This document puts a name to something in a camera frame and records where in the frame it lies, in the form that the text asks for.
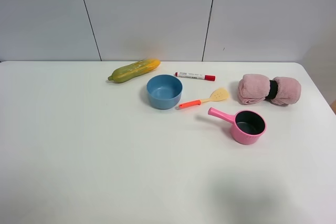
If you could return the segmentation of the rolled pink towel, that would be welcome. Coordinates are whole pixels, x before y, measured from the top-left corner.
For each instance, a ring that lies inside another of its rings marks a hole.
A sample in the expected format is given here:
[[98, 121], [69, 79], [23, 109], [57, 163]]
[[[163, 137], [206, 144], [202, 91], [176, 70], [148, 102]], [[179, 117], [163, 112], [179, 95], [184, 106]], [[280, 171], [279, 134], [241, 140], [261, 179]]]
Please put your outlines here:
[[238, 83], [237, 95], [246, 105], [264, 100], [280, 106], [292, 105], [300, 99], [301, 84], [290, 77], [269, 79], [261, 74], [245, 74]]

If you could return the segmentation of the green yellow toy corn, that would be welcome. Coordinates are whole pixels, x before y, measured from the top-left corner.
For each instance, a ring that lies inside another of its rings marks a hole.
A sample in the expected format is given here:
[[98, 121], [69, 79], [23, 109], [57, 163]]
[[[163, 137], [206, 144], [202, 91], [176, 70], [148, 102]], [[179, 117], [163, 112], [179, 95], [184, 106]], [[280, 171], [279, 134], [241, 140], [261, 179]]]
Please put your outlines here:
[[133, 78], [142, 76], [151, 71], [154, 71], [161, 61], [158, 59], [146, 59], [134, 62], [132, 64], [116, 69], [109, 77], [108, 81], [114, 83], [124, 83]]

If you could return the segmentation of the blue plastic bowl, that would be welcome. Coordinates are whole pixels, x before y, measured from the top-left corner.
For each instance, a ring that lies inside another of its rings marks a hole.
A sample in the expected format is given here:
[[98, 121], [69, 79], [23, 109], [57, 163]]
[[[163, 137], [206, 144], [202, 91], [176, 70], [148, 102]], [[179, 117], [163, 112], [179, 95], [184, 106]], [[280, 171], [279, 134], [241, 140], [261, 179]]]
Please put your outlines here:
[[151, 78], [146, 84], [149, 103], [152, 107], [167, 110], [175, 107], [182, 96], [183, 85], [172, 75], [161, 74]]

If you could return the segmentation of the pink toy saucepan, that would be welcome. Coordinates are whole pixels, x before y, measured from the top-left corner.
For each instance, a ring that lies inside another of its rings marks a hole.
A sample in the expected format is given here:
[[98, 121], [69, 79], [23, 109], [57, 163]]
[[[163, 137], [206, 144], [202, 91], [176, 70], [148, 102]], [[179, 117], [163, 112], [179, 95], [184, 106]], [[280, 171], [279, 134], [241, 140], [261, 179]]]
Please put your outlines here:
[[236, 142], [243, 145], [256, 143], [264, 134], [267, 127], [265, 120], [254, 111], [243, 110], [237, 112], [235, 115], [230, 115], [215, 108], [210, 108], [208, 115], [231, 123], [231, 136]]

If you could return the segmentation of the red white marker pen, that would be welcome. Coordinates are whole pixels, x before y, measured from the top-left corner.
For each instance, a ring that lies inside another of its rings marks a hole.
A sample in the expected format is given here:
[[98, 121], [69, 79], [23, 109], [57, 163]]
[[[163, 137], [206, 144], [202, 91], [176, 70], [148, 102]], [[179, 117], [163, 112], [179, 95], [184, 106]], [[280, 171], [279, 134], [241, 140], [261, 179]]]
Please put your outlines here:
[[201, 79], [201, 80], [207, 80], [207, 81], [215, 81], [216, 79], [216, 77], [212, 75], [194, 74], [194, 73], [186, 73], [186, 72], [176, 72], [174, 75], [176, 77], [181, 77], [181, 78]]

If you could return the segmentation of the toy spatula orange handle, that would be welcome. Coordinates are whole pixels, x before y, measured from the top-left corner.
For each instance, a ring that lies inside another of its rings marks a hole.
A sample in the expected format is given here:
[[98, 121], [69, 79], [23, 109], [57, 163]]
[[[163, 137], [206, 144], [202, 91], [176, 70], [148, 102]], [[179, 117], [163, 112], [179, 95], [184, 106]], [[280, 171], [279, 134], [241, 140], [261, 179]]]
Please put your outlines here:
[[178, 105], [179, 109], [185, 109], [185, 108], [189, 108], [192, 106], [196, 106], [196, 105], [201, 105], [202, 103], [206, 103], [206, 102], [218, 102], [218, 101], [224, 101], [227, 100], [229, 98], [229, 93], [227, 90], [225, 90], [224, 88], [219, 88], [217, 90], [215, 90], [209, 98], [207, 99], [200, 99], [200, 100], [194, 100], [194, 101], [190, 101], [190, 102], [185, 102], [185, 103], [181, 103]]

